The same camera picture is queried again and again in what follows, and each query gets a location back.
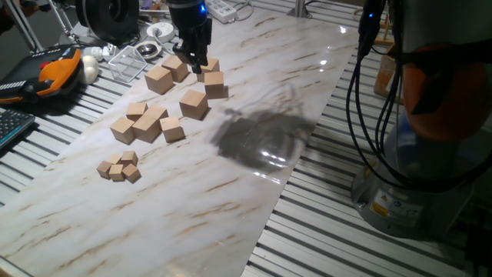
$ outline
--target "wire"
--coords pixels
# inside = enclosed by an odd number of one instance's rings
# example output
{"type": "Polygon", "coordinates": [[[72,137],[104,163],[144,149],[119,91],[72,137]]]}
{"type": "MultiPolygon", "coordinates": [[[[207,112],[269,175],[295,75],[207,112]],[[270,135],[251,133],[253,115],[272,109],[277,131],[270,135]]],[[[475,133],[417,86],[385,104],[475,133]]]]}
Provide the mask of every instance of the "wire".
{"type": "Polygon", "coordinates": [[[239,2],[239,3],[236,3],[236,5],[232,6],[232,8],[235,8],[237,12],[239,12],[240,10],[242,10],[243,8],[246,8],[250,6],[251,7],[251,13],[243,18],[236,18],[235,21],[244,21],[248,18],[250,18],[252,15],[253,15],[253,12],[254,12],[254,6],[253,4],[251,3],[251,0],[247,0],[247,1],[243,1],[243,2],[239,2]]]}
{"type": "Polygon", "coordinates": [[[394,138],[394,159],[396,160],[396,165],[397,165],[397,170],[400,171],[400,162],[398,161],[398,124],[399,122],[399,116],[400,116],[400,99],[401,99],[401,91],[403,90],[403,79],[400,79],[400,86],[398,88],[398,103],[397,103],[397,122],[395,123],[395,128],[396,128],[396,135],[394,138]]]}
{"type": "MultiPolygon", "coordinates": [[[[347,123],[348,127],[350,130],[351,138],[352,141],[354,142],[355,148],[359,154],[359,156],[362,158],[364,164],[366,165],[367,169],[370,170],[377,178],[379,178],[381,181],[386,182],[388,185],[391,185],[395,188],[399,189],[404,189],[404,190],[411,190],[411,191],[419,191],[419,192],[424,192],[424,193],[443,193],[447,192],[451,189],[455,189],[463,184],[469,184],[473,180],[475,180],[477,177],[483,175],[486,170],[490,168],[492,165],[492,152],[489,153],[488,157],[480,163],[478,166],[476,166],[474,169],[470,170],[469,172],[464,173],[463,175],[460,175],[458,177],[450,178],[450,179],[411,179],[401,173],[399,173],[398,170],[395,170],[393,167],[391,167],[385,157],[384,157],[384,134],[386,132],[386,127],[389,122],[389,118],[393,109],[393,104],[394,100],[396,99],[397,92],[399,92],[399,98],[401,97],[401,89],[402,85],[398,85],[401,83],[401,76],[402,76],[402,71],[403,71],[403,66],[402,66],[402,61],[401,61],[401,53],[403,51],[402,43],[401,43],[401,10],[399,6],[399,2],[395,1],[394,2],[394,10],[395,10],[395,19],[394,19],[394,38],[395,42],[397,44],[397,55],[395,57],[396,63],[397,63],[397,68],[395,71],[394,79],[393,79],[393,84],[391,86],[390,94],[387,98],[387,101],[384,104],[383,109],[381,110],[380,117],[378,119],[377,123],[377,129],[376,132],[379,132],[379,126],[382,126],[381,128],[381,133],[376,134],[375,141],[376,141],[376,146],[374,146],[374,143],[371,140],[371,137],[368,134],[367,127],[364,123],[364,116],[362,114],[361,110],[361,102],[360,102],[360,92],[359,92],[359,87],[360,87],[360,75],[361,75],[361,63],[362,60],[364,59],[364,55],[366,55],[368,52],[362,52],[360,50],[360,53],[357,56],[357,63],[355,65],[354,69],[354,74],[352,75],[351,82],[347,91],[347,99],[346,99],[346,116],[347,116],[347,123]],[[357,143],[357,138],[354,134],[354,129],[353,129],[353,124],[351,121],[351,113],[350,113],[350,102],[351,102],[351,93],[354,89],[355,86],[355,104],[357,108],[357,115],[360,121],[360,126],[362,128],[362,131],[364,133],[364,137],[366,138],[369,146],[371,147],[371,150],[377,157],[377,162],[380,162],[386,170],[391,174],[391,177],[393,177],[397,183],[392,182],[385,177],[383,177],[379,172],[374,169],[374,166],[369,163],[369,161],[365,158],[365,156],[362,153],[361,147],[357,143]]],[[[367,49],[369,45],[364,45],[364,43],[370,43],[371,46],[374,43],[370,39],[367,39],[367,36],[363,37],[360,40],[359,44],[359,49],[367,49]]],[[[397,113],[399,113],[399,103],[397,104],[397,113]]]]}

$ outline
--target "table surface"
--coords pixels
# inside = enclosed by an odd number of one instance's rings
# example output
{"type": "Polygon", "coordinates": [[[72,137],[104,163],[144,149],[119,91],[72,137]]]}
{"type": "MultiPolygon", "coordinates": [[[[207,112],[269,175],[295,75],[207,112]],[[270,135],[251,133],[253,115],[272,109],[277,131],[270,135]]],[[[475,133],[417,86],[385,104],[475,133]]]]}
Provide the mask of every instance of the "table surface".
{"type": "Polygon", "coordinates": [[[185,140],[123,145],[109,126],[128,103],[181,116],[183,94],[204,91],[192,74],[164,95],[138,81],[0,211],[0,255],[36,276],[239,276],[356,38],[264,11],[216,24],[229,98],[202,122],[181,118],[185,140]],[[142,179],[101,179],[101,160],[125,150],[142,179]]]}

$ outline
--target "slotted metal table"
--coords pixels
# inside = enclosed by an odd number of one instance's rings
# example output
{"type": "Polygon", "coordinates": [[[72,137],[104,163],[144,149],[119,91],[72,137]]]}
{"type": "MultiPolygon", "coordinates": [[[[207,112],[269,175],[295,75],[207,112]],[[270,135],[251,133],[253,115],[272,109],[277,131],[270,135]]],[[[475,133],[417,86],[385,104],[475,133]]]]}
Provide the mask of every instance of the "slotted metal table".
{"type": "MultiPolygon", "coordinates": [[[[294,0],[253,1],[255,8],[287,13],[294,0]]],[[[356,28],[352,12],[360,8],[336,2],[308,6],[313,20],[356,28]]],[[[385,48],[376,47],[379,51],[385,48]]],[[[361,104],[371,134],[384,104],[373,93],[381,57],[371,52],[361,69],[361,104]]],[[[351,180],[363,163],[347,127],[345,99],[356,51],[313,131],[243,272],[258,276],[472,276],[464,259],[467,235],[452,230],[443,242],[418,242],[387,236],[371,228],[354,210],[351,180]]],[[[133,81],[143,78],[148,67],[133,81]]],[[[56,158],[130,87],[116,82],[107,65],[93,85],[30,106],[31,127],[0,158],[0,206],[56,158]]],[[[355,133],[367,157],[369,146],[353,117],[355,133]]],[[[396,114],[391,116],[391,126],[396,114]]]]}

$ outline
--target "wooden block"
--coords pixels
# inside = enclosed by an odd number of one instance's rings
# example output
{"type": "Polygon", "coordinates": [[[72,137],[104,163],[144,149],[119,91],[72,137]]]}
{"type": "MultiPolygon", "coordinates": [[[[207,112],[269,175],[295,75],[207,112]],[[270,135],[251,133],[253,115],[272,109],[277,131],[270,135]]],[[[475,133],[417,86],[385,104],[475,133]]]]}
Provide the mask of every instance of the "wooden block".
{"type": "Polygon", "coordinates": [[[121,117],[119,118],[113,125],[111,125],[111,131],[120,142],[125,144],[130,144],[135,139],[135,134],[133,133],[133,129],[131,126],[134,122],[128,118],[121,117]]]}
{"type": "Polygon", "coordinates": [[[123,155],[121,156],[120,164],[123,166],[128,166],[130,164],[132,165],[137,165],[138,163],[138,157],[135,151],[124,151],[123,155]]]}
{"type": "Polygon", "coordinates": [[[171,71],[172,80],[175,82],[183,82],[190,73],[188,67],[177,56],[171,55],[162,63],[162,67],[171,71]]]}
{"type": "Polygon", "coordinates": [[[126,110],[126,118],[136,122],[147,111],[147,103],[130,103],[126,110]]]}
{"type": "Polygon", "coordinates": [[[172,74],[162,66],[156,66],[145,74],[148,89],[163,95],[175,85],[172,82],[172,74]]]}
{"type": "Polygon", "coordinates": [[[125,180],[123,176],[123,165],[112,165],[109,169],[109,177],[113,182],[121,182],[125,180]]]}
{"type": "Polygon", "coordinates": [[[132,164],[125,166],[125,169],[123,169],[123,175],[132,184],[139,180],[141,177],[140,171],[137,169],[136,166],[132,164]]]}
{"type": "Polygon", "coordinates": [[[118,154],[113,154],[109,156],[109,158],[106,160],[106,162],[109,162],[112,165],[116,165],[120,163],[120,161],[121,161],[121,156],[118,154]]]}
{"type": "Polygon", "coordinates": [[[183,116],[201,120],[208,110],[207,95],[205,93],[188,90],[179,101],[183,116]]]}
{"type": "Polygon", "coordinates": [[[201,74],[197,74],[197,80],[199,82],[205,82],[205,73],[208,72],[219,72],[221,70],[221,66],[218,64],[218,60],[216,58],[208,58],[208,65],[201,66],[201,74]]]}
{"type": "Polygon", "coordinates": [[[98,166],[98,172],[99,175],[102,178],[110,179],[109,177],[109,169],[111,168],[112,164],[107,161],[103,161],[99,166],[98,166]]]}
{"type": "Polygon", "coordinates": [[[161,130],[164,133],[167,143],[175,142],[185,137],[177,116],[161,119],[161,130]]]}
{"type": "Polygon", "coordinates": [[[205,93],[207,93],[207,99],[225,98],[223,72],[205,73],[205,93]]]}
{"type": "Polygon", "coordinates": [[[133,124],[133,131],[137,139],[152,143],[161,133],[161,127],[157,119],[143,115],[133,124]]]}
{"type": "Polygon", "coordinates": [[[145,112],[146,116],[150,116],[154,119],[167,118],[169,116],[168,110],[164,107],[153,105],[145,112]]]}

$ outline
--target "black cable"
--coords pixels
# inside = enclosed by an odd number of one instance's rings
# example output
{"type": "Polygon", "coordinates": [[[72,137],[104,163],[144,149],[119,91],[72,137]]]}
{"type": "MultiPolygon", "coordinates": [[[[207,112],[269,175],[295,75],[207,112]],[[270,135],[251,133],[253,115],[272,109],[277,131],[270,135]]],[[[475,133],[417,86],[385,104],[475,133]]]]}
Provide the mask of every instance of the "black cable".
{"type": "MultiPolygon", "coordinates": [[[[386,116],[383,121],[383,129],[381,130],[381,135],[379,139],[381,140],[380,143],[380,150],[384,150],[384,133],[385,129],[387,127],[387,124],[389,122],[389,117],[391,115],[392,107],[394,104],[394,100],[396,98],[397,90],[398,90],[398,83],[403,71],[403,66],[401,64],[401,53],[402,53],[402,43],[401,43],[401,10],[399,3],[396,4],[395,11],[398,15],[395,17],[398,17],[398,19],[395,19],[395,25],[394,25],[394,37],[395,37],[395,42],[397,43],[397,56],[396,56],[396,61],[397,61],[397,69],[395,70],[395,76],[394,76],[394,81],[391,86],[391,91],[390,95],[388,96],[387,101],[385,102],[384,108],[381,111],[380,118],[378,119],[378,125],[381,124],[382,118],[384,117],[384,113],[386,112],[386,116]]],[[[352,75],[351,78],[351,83],[349,85],[348,91],[347,91],[347,101],[346,101],[346,116],[347,116],[347,123],[348,127],[351,133],[352,140],[354,142],[355,148],[359,154],[359,156],[362,158],[364,164],[366,167],[376,176],[378,177],[381,181],[386,182],[388,185],[392,185],[395,188],[399,189],[405,189],[405,190],[414,190],[414,191],[421,191],[421,192],[427,192],[427,193],[442,193],[449,191],[451,189],[455,189],[456,187],[467,184],[475,180],[477,177],[481,176],[482,174],[487,171],[490,166],[492,165],[492,152],[489,153],[488,157],[480,163],[477,167],[474,169],[470,170],[469,172],[464,173],[461,176],[452,178],[452,179],[441,179],[441,180],[430,180],[430,179],[411,179],[405,175],[402,175],[399,173],[397,170],[393,169],[385,160],[383,152],[379,152],[377,150],[377,146],[374,146],[373,142],[371,141],[371,137],[369,136],[367,132],[367,127],[365,126],[364,123],[364,117],[362,114],[361,110],[361,103],[360,103],[360,98],[359,98],[359,81],[360,81],[360,74],[361,74],[361,63],[362,59],[364,56],[368,53],[367,47],[370,47],[369,45],[365,45],[370,43],[372,46],[372,43],[374,43],[374,40],[367,39],[367,36],[364,36],[360,39],[360,44],[359,44],[359,56],[357,57],[357,63],[355,65],[354,69],[354,74],[352,75]],[[350,114],[350,100],[351,100],[351,93],[355,85],[355,103],[356,103],[356,108],[357,108],[357,115],[360,120],[361,128],[364,133],[364,137],[366,138],[369,146],[371,147],[371,150],[373,153],[376,155],[377,160],[381,164],[384,165],[384,167],[389,171],[391,176],[395,178],[400,184],[391,182],[381,176],[374,168],[373,166],[369,163],[369,161],[365,158],[364,154],[362,153],[361,147],[357,143],[357,138],[355,137],[354,134],[354,129],[352,126],[352,121],[351,121],[351,114],[350,114]]]]}

